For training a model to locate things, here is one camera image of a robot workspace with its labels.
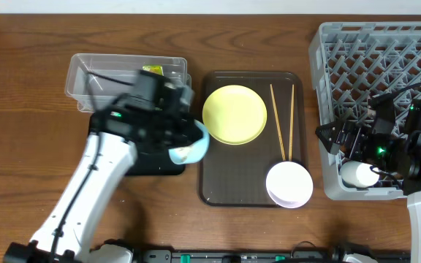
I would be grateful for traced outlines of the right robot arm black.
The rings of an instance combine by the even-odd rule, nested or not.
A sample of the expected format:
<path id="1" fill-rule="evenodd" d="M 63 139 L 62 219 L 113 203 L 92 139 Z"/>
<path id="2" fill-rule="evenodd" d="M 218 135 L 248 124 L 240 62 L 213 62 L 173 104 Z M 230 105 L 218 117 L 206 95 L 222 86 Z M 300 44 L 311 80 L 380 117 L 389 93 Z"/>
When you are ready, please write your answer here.
<path id="1" fill-rule="evenodd" d="M 402 92 L 373 97 L 368 107 L 374 113 L 371 127 L 352 121 L 334 121 L 316 128 L 325 150 L 336 155 L 343 150 L 353 175 L 389 177 L 407 198 L 411 221 L 411 261 L 421 262 L 421 99 L 409 104 L 404 131 L 406 138 L 392 135 L 394 100 Z"/>

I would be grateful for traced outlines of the blue bowl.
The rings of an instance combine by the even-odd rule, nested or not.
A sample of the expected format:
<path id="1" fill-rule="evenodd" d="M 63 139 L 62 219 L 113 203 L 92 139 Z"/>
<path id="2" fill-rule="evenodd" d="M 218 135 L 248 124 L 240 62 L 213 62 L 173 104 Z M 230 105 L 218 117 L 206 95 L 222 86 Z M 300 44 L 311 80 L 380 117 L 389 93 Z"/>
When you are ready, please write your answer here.
<path id="1" fill-rule="evenodd" d="M 190 147 L 191 150 L 189 152 L 187 160 L 185 160 L 185 162 L 182 163 L 182 164 L 193 164 L 193 163 L 197 163 L 197 162 L 201 161 L 203 159 L 203 157 L 205 156 L 205 154 L 207 153 L 208 148 L 209 148 L 210 135 L 208 133 L 207 128 L 204 126 L 203 123 L 201 123 L 199 121 L 195 121 L 194 123 L 199 128 L 199 130 L 202 132 L 202 138 L 199 139 L 198 141 L 194 142 L 190 146 L 187 146 L 187 147 Z M 168 151 L 169 157 L 170 157 L 170 160 L 172 161 L 172 163 L 179 164 L 179 163 L 176 162 L 177 159 L 176 159 L 176 155 L 175 155 L 175 149 L 177 149 L 177 148 L 173 148 L 173 149 L 170 149 Z"/>

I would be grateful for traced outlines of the orange green snack wrapper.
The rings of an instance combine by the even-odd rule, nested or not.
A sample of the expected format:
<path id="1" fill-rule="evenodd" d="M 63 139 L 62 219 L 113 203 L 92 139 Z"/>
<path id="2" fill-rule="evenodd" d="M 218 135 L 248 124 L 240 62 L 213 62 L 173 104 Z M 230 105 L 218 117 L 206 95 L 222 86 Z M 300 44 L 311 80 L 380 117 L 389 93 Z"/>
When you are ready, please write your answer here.
<path id="1" fill-rule="evenodd" d="M 162 65 L 144 65 L 142 67 L 142 70 L 147 71 L 147 72 L 152 72 L 154 74 L 161 75 L 161 76 L 164 75 Z"/>

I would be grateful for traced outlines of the rice leftovers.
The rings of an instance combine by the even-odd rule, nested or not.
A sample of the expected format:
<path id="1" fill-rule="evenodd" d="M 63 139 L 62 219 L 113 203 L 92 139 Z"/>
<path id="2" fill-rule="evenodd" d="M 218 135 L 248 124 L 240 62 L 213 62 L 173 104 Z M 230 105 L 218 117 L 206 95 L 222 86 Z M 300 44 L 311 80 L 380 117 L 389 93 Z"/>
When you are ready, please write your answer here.
<path id="1" fill-rule="evenodd" d="M 185 162 L 185 160 L 187 160 L 189 152 L 190 152 L 191 148 L 190 147 L 182 147 L 182 148 L 177 148 L 175 149 L 175 155 L 176 155 L 176 159 L 177 159 L 177 163 L 182 164 Z"/>

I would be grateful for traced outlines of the white cup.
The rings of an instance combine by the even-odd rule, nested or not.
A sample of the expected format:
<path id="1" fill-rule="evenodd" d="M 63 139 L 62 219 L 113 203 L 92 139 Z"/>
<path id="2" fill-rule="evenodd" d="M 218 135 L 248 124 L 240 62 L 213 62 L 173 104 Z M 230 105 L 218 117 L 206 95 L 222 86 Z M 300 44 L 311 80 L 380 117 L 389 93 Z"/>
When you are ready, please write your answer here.
<path id="1" fill-rule="evenodd" d="M 379 175 L 371 170 L 370 164 L 349 161 L 345 163 L 339 172 L 342 180 L 355 188 L 368 188 L 379 180 Z"/>

